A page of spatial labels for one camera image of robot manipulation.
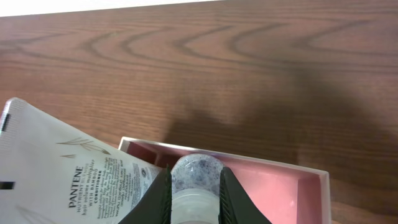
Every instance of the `white packaging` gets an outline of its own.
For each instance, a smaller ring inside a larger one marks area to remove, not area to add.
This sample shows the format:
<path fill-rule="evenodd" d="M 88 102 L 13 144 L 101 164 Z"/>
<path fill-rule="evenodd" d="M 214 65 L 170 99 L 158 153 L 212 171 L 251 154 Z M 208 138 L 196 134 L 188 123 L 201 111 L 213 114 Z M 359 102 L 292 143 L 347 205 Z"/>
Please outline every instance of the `white packaging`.
<path fill-rule="evenodd" d="M 0 129 L 0 223 L 118 223 L 160 171 L 18 98 Z"/>

